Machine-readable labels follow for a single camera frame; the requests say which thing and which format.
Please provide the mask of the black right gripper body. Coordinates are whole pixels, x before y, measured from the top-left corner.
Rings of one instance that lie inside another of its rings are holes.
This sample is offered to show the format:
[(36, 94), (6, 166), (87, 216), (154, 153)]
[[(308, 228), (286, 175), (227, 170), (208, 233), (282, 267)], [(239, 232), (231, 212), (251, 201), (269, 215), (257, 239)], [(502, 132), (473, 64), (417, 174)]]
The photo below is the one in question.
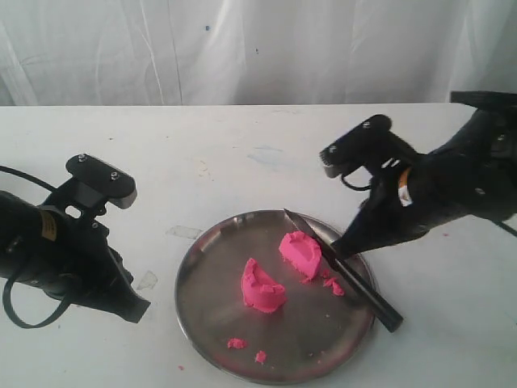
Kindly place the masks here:
[(421, 238), (429, 232), (427, 227), (418, 224), (407, 213), (409, 208), (402, 204), (399, 196), (399, 187), (407, 184), (412, 168), (416, 162), (420, 161), (422, 155), (393, 133), (389, 139), (389, 150), (393, 152), (391, 159), (385, 162), (376, 174), (372, 175), (371, 191), (367, 201), (374, 204), (382, 202), (401, 204), (401, 243), (405, 243)]

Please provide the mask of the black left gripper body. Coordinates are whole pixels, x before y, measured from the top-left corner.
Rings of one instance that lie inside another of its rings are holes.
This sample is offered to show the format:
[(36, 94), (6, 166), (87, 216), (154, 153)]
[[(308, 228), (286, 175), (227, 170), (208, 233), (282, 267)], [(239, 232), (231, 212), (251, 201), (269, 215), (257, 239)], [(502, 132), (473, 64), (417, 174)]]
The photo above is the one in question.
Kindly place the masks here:
[(109, 229), (96, 220), (104, 215), (104, 206), (85, 207), (73, 198), (73, 177), (56, 188), (44, 201), (44, 206), (58, 216), (57, 244), (65, 256), (65, 274), (70, 274), (72, 297), (70, 301), (80, 305), (83, 277), (90, 267), (98, 263), (109, 247)]

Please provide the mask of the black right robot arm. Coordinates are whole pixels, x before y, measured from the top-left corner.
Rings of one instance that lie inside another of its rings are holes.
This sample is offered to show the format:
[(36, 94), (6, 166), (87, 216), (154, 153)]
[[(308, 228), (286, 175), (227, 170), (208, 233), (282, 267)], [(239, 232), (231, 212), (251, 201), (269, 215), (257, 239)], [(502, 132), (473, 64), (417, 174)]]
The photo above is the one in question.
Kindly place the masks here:
[(359, 168), (371, 176), (369, 197), (333, 248), (349, 257), (406, 243), (431, 229), (473, 215), (504, 228), (516, 213), (516, 96), (453, 91), (453, 103), (475, 109), (445, 144), (417, 152), (374, 115), (320, 153), (325, 173), (345, 179)]

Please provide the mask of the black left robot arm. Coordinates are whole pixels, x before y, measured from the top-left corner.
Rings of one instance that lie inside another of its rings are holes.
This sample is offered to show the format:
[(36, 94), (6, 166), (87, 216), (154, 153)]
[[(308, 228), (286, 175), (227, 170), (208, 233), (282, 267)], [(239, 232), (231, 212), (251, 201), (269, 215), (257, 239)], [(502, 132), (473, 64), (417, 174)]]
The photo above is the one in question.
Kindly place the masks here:
[[(16, 326), (46, 327), (72, 305), (141, 321), (150, 303), (132, 288), (132, 274), (108, 243), (110, 230), (97, 219), (109, 200), (77, 179), (54, 188), (40, 205), (1, 193), (1, 302)], [(57, 308), (40, 323), (23, 321), (11, 298), (15, 284), (41, 290)]]

